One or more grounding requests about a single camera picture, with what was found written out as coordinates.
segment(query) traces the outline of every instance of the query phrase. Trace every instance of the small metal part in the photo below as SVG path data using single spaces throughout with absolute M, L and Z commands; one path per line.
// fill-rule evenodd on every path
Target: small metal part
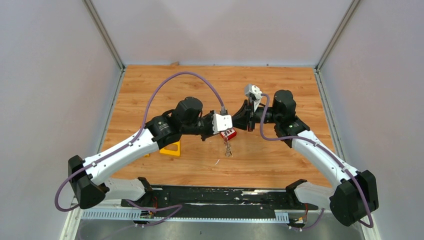
M 231 152 L 231 145 L 230 141 L 227 137 L 224 137 L 224 145 L 225 145 L 225 156 L 226 157 L 232 157 L 233 153 Z

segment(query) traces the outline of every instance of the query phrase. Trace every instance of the white bracket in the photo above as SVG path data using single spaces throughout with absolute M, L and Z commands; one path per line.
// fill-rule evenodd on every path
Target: white bracket
M 254 111 L 256 112 L 256 109 L 259 107 L 259 104 L 261 103 L 262 99 L 262 91 L 253 84 L 248 84 L 246 87 L 244 87 L 244 95 L 249 98 L 250 103 L 253 104 Z
M 138 179 L 108 178 L 104 184 L 109 188 L 104 200 L 128 199 L 137 201 L 145 194 L 145 187 Z
M 233 121 L 231 120 L 231 115 L 219 115 L 218 113 L 213 114 L 213 134 L 218 134 L 225 130 L 231 129 L 233 127 Z
M 294 193 L 301 203 L 330 209 L 330 197 L 334 195 L 334 190 L 329 187 L 314 185 L 307 181 L 297 186 L 294 189 Z

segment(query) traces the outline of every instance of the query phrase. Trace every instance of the wire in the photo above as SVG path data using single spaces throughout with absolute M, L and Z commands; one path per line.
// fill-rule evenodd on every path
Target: wire
M 170 210 L 170 209 L 174 209 L 174 208 L 177 208 L 177 209 L 175 211 L 173 211 L 171 214 L 169 214 L 168 216 L 162 218 L 159 221 L 152 222 L 152 223 L 149 222 L 147 224 L 135 224 L 135 225 L 134 224 L 131 224 L 131 225 L 128 225 L 128 226 L 122 227 L 121 229 L 116 230 L 115 232 L 109 234 L 108 236 L 102 238 L 101 240 L 106 240 L 106 239 L 112 237 L 113 235 L 116 235 L 119 232 L 122 232 L 124 230 L 130 229 L 130 228 L 133 228 L 133 227 L 142 227 L 142 228 L 144 228 L 144 227 L 152 227 L 152 226 L 155 226 L 155 225 L 159 225 L 159 224 L 165 222 L 166 220 L 168 220 L 169 218 L 171 218 L 172 216 L 174 216 L 183 207 L 183 205 L 177 204 L 177 205 L 173 205 L 173 206 L 167 206 L 167 207 L 157 208 L 157 201 L 156 201 L 156 209 L 151 209 L 151 208 L 146 208 L 146 207 L 139 206 L 139 205 L 135 204 L 133 201 L 128 200 L 128 199 L 126 199 L 126 201 L 131 206 L 133 206 L 135 208 L 138 208 L 138 209 L 143 210 L 143 211 L 154 212 L 154 213 L 155 212 L 160 212 L 160 211 L 166 211 L 166 210 Z M 80 240 L 83 240 L 83 238 L 81 237 L 81 231 L 80 230 L 78 230 L 78 237 L 79 237 Z
M 294 226 L 292 226 L 291 228 L 292 229 L 294 229 L 294 230 L 297 230 L 297 231 L 305 231 L 305 230 L 311 230 L 311 229 L 313 229 L 313 228 L 315 228 L 317 225 L 318 225 L 318 223 L 321 221 L 321 219 L 323 218 L 323 216 L 324 216 L 324 211 L 325 211 L 325 209 L 324 208 L 322 208 L 321 209 L 321 212 L 319 213 L 319 216 L 318 216 L 318 218 L 316 219 L 316 221 L 312 224 L 312 225 L 310 225 L 310 226 L 307 226 L 307 227 L 294 227 Z
M 309 142 L 309 143 L 313 144 L 314 146 L 317 146 L 318 148 L 323 150 L 326 154 L 328 154 L 337 163 L 337 165 L 340 168 L 343 169 L 345 167 L 345 165 L 343 165 L 330 150 L 328 150 L 326 147 L 324 147 L 320 144 L 317 144 L 315 141 L 313 141 L 309 138 L 302 137 L 302 136 L 282 136 L 282 137 L 277 137 L 277 138 L 266 137 L 264 135 L 264 121 L 265 121 L 265 115 L 266 115 L 267 110 L 268 110 L 268 106 L 270 105 L 270 96 L 268 96 L 268 94 L 265 94 L 265 93 L 262 93 L 261 96 L 266 97 L 265 107 L 263 107 L 263 114 L 260 117 L 260 128 L 259 128 L 260 135 L 262 136 L 263 139 L 265 139 L 267 141 L 281 141 L 281 140 L 287 140 L 287 139 L 300 139 L 300 140 Z M 363 205 L 365 207 L 366 215 L 368 216 L 369 224 L 362 221 L 362 220 L 359 220 L 358 222 L 360 222 L 365 227 L 371 229 L 371 228 L 374 227 L 374 221 L 373 221 L 373 217 L 371 216 L 370 207 L 367 204 L 367 199 L 365 198 L 364 191 L 362 190 L 362 188 L 359 185 L 356 178 L 353 176 L 353 174 L 348 169 L 345 169 L 344 172 L 349 176 L 350 179 L 352 179 L 353 184 L 355 184 L 356 188 L 358 189 L 360 198 L 362 199 Z
M 309 211 L 309 209 L 308 209 L 307 203 L 305 203 L 304 205 L 305 205 L 306 209 L 305 209 L 305 215 L 302 218 L 305 219 L 305 222 L 306 222 L 306 221 L 308 221 L 308 211 Z
M 153 201 L 154 201 L 153 206 L 154 206 L 155 209 L 157 209 L 158 208 L 158 198 L 154 197 Z
M 134 143 L 139 137 L 140 137 L 140 135 L 142 134 L 142 132 L 143 132 L 143 130 L 144 130 L 144 126 L 145 126 L 145 124 L 146 124 L 146 119 L 147 119 L 147 115 L 148 115 L 148 112 L 149 112 L 149 108 L 150 108 L 150 105 L 152 104 L 152 101 L 153 101 L 153 98 L 155 98 L 155 96 L 156 96 L 156 94 L 159 92 L 159 90 L 162 88 L 162 86 L 163 85 L 165 85 L 168 81 L 170 81 L 171 79 L 173 79 L 173 78 L 175 78 L 175 77 L 177 77 L 177 76 L 180 76 L 180 75 L 192 75 L 192 76 L 195 76 L 195 77 L 197 77 L 197 78 L 199 78 L 200 80 L 202 80 L 211 90 L 212 90 L 212 92 L 215 94 L 215 96 L 216 96 L 216 98 L 218 99 L 218 101 L 219 101 L 219 103 L 220 103 L 220 105 L 221 105 L 221 110 L 224 110 L 225 109 L 225 106 L 224 106 L 224 102 L 223 102 L 223 100 L 222 100 L 222 98 L 221 98 L 221 96 L 218 94 L 218 92 L 217 92 L 217 90 L 214 88 L 214 86 L 212 86 L 212 84 L 208 81 L 208 80 L 206 80 L 204 77 L 202 77 L 202 76 L 200 76 L 199 74 L 197 74 L 197 73 L 194 73 L 194 72 L 191 72 L 191 71 L 182 71 L 182 72 L 178 72 L 178 73 L 175 73 L 174 75 L 171 75 L 170 77 L 168 77 L 167 79 L 165 79 L 161 84 L 159 84 L 159 86 L 154 90 L 154 92 L 153 92 L 153 94 L 151 95 L 151 97 L 150 97 L 150 99 L 148 100 L 148 102 L 147 102 L 147 106 L 146 106 L 146 109 L 145 109 L 145 112 L 144 112 L 144 116 L 143 116 L 143 121 L 142 121 L 142 123 L 141 123 L 141 126 L 140 126 L 140 129 L 138 130 L 138 132 L 137 132 L 137 134 L 134 136 L 134 138 L 130 141 L 130 143 Z M 61 211 L 61 212 L 69 212 L 69 211 L 72 211 L 72 210 L 74 210 L 74 209 L 76 209 L 76 208 L 78 208 L 80 205 L 79 204 L 76 204 L 76 205 L 74 205 L 74 206 L 72 206 L 72 207 L 70 207 L 70 208 L 62 208 L 60 205 L 59 205 L 59 195 L 61 194 L 61 192 L 62 192 L 62 190 L 64 189 L 64 187 L 65 187 L 65 185 L 71 180 L 71 179 L 73 179 L 75 176 L 77 176 L 78 174 L 80 174 L 80 173 L 82 173 L 83 171 L 86 171 L 87 169 L 89 169 L 89 168 L 91 168 L 93 165 L 95 166 L 95 165 L 97 165 L 97 164 L 99 164 L 101 161 L 103 161 L 103 160 L 105 160 L 105 159 L 107 159 L 107 158 L 109 158 L 109 157 L 111 157 L 111 156 L 113 156 L 113 155 L 115 155 L 115 154 L 117 154 L 117 153 L 119 153 L 119 152 L 121 152 L 122 150 L 124 150 L 125 148 L 127 148 L 127 147 L 129 147 L 130 145 L 129 144 L 125 144 L 125 145 L 123 145 L 123 146 L 121 146 L 121 147 L 119 147 L 118 149 L 116 149 L 116 150 L 114 150 L 114 151 L 112 151 L 111 153 L 109 153 L 109 154 L 106 154 L 106 155 L 104 155 L 103 157 L 101 157 L 101 158 L 99 158 L 99 159 L 97 159 L 96 161 L 94 161 L 92 164 L 89 164 L 89 165 L 87 165 L 87 166 L 84 166 L 84 167 L 82 167 L 82 168 L 80 168 L 80 169 L 78 169 L 77 171 L 75 171 L 74 173 L 72 173 L 70 176 L 68 176 L 63 182 L 62 182 L 62 184 L 60 184 L 60 186 L 59 186 L 59 188 L 57 189 L 57 192 L 56 192 L 56 194 L 55 194 L 55 196 L 54 196 L 54 205 L 55 205 L 55 207 L 56 207 L 56 209 L 57 210 L 59 210 L 59 211 Z

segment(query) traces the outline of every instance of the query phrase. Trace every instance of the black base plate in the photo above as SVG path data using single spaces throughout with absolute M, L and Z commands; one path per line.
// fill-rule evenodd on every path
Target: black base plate
M 284 189 L 169 186 L 152 185 L 135 203 L 142 207 L 158 208 L 181 204 L 183 207 L 174 217 L 180 218 L 239 218 L 273 219 L 274 210 L 305 210 L 304 204 L 289 205 Z M 131 207 L 122 200 L 123 207 Z M 317 210 L 308 205 L 309 210 Z M 166 217 L 175 209 L 158 211 L 155 216 Z

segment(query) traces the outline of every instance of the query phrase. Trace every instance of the yellow object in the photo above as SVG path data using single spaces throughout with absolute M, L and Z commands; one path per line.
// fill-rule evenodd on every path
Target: yellow object
M 180 141 L 177 141 L 177 142 L 174 142 L 174 143 L 171 143 L 171 144 L 176 145 L 176 151 L 162 148 L 161 150 L 159 150 L 159 153 L 172 155 L 172 156 L 178 156 L 178 157 L 181 156 Z

